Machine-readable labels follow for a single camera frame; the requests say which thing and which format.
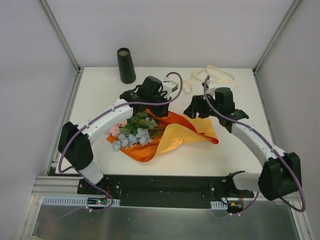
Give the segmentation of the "pink and blue flower bouquet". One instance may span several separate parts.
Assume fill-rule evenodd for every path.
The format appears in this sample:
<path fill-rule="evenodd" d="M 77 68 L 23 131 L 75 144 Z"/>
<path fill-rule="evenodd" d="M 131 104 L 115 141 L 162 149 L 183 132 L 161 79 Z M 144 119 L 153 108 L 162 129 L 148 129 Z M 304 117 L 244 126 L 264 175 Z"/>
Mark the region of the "pink and blue flower bouquet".
<path fill-rule="evenodd" d="M 146 111 L 142 111 L 124 120 L 107 133 L 110 137 L 115 138 L 112 143 L 114 151 L 131 148 L 135 145 L 145 147 L 152 143 L 155 137 L 161 136 L 165 132 L 165 127 L 160 125 L 160 121 L 156 120 Z"/>

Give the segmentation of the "cream lace ribbon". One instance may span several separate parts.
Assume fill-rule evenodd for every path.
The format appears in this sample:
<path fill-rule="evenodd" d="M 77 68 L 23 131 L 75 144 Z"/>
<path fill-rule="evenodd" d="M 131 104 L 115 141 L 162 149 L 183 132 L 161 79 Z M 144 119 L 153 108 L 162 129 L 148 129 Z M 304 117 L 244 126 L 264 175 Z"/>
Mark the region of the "cream lace ribbon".
<path fill-rule="evenodd" d="M 188 79 L 183 81 L 182 91 L 186 95 L 191 94 L 193 92 L 193 82 L 203 83 L 207 76 L 209 76 L 210 80 L 219 87 L 240 87 L 236 83 L 236 78 L 233 74 L 225 71 L 222 68 L 213 65 L 207 65 L 205 67 L 197 68 L 191 73 Z"/>

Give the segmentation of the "dark orange tissue paper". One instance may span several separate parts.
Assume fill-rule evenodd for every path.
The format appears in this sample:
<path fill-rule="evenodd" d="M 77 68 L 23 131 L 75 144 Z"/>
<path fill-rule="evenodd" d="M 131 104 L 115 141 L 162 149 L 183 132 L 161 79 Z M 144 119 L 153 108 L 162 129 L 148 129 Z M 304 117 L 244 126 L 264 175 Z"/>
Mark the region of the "dark orange tissue paper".
<path fill-rule="evenodd" d="M 173 123 L 175 120 L 180 119 L 182 116 L 185 115 L 180 115 L 174 112 L 169 112 L 167 117 L 156 117 L 153 114 L 150 114 L 152 117 L 154 117 L 156 120 L 159 120 L 160 125 L 162 127 L 166 127 L 170 124 Z M 152 143 L 147 144 L 146 146 L 142 147 L 140 145 L 135 145 L 133 147 L 129 147 L 127 149 L 122 148 L 121 151 L 124 154 L 126 154 L 127 156 L 129 156 L 130 158 L 132 158 L 135 161 L 138 162 L 148 162 L 151 159 L 153 159 L 156 156 L 156 151 L 158 148 L 158 144 L 160 142 L 161 136 L 157 136 L 153 139 Z M 115 137 L 111 137 L 108 134 L 107 140 L 112 144 L 116 138 Z"/>

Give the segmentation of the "orange wrapping paper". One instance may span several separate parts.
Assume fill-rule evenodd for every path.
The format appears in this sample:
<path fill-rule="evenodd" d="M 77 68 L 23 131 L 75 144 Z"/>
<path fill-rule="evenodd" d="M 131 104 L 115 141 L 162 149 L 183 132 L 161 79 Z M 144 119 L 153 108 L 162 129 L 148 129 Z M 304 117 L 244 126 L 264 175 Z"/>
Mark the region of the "orange wrapping paper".
<path fill-rule="evenodd" d="M 191 119 L 187 116 L 182 116 L 165 128 L 155 154 L 160 155 L 171 152 L 182 144 L 204 141 L 215 145 L 219 143 L 212 121 L 208 118 Z"/>

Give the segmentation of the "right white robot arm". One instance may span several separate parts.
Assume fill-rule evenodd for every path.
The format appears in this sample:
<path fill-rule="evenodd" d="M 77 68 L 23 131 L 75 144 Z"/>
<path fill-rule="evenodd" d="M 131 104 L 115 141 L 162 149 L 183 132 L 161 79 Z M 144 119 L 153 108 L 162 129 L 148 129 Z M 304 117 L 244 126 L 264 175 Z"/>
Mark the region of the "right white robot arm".
<path fill-rule="evenodd" d="M 183 113 L 191 119 L 216 117 L 221 126 L 244 143 L 262 166 L 260 173 L 240 170 L 227 175 L 226 194 L 234 198 L 248 190 L 260 192 L 267 200 L 273 201 L 301 190 L 299 156 L 268 142 L 249 116 L 236 108 L 229 87 L 216 87 L 208 80 L 203 83 L 203 88 L 204 94 L 194 95 Z"/>

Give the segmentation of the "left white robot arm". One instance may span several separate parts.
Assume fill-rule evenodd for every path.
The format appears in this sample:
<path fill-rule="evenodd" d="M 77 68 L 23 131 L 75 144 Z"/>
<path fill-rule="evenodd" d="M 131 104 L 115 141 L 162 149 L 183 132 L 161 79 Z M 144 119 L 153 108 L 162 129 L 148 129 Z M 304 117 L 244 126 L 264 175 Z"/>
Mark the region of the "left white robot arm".
<path fill-rule="evenodd" d="M 94 162 L 92 145 L 116 124 L 149 109 L 157 117 L 168 115 L 169 104 L 176 100 L 173 92 L 181 94 L 183 83 L 176 83 L 166 76 L 161 81 L 147 76 L 142 84 L 124 91 L 104 111 L 88 120 L 65 123 L 58 143 L 61 160 L 66 159 L 81 176 L 89 181 L 88 188 L 99 195 L 105 191 L 104 174 Z"/>

